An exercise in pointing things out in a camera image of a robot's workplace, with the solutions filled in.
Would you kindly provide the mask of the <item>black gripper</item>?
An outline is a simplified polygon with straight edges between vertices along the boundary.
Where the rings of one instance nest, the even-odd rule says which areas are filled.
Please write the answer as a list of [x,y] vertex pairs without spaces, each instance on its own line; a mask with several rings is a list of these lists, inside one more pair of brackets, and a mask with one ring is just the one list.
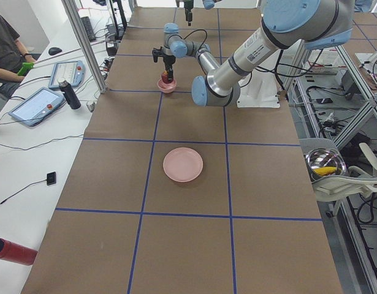
[[163,82],[173,82],[173,65],[175,64],[175,56],[174,55],[164,55],[163,62],[165,68],[168,70],[163,71],[162,73],[162,81]]
[[186,21],[188,23],[188,26],[191,26],[192,23],[192,12],[191,9],[193,9],[193,0],[184,0],[184,8],[185,10],[185,17]]

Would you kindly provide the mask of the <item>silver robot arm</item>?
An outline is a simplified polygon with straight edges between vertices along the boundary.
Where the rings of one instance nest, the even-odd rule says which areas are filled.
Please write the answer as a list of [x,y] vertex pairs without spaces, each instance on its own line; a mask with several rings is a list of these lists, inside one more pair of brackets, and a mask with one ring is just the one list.
[[[182,1],[176,1],[177,6],[180,5],[180,3],[183,3],[183,7],[185,10],[185,18],[188,23],[188,26],[191,26],[192,23],[192,9],[194,8],[194,0],[182,0]],[[202,4],[205,9],[209,10],[214,8],[215,4],[218,1],[214,0],[202,0]]]
[[222,64],[203,42],[187,41],[178,25],[164,25],[163,58],[195,56],[204,75],[192,83],[191,95],[198,106],[226,107],[240,96],[239,81],[277,50],[298,40],[307,50],[346,43],[352,33],[354,1],[267,1],[261,26]]

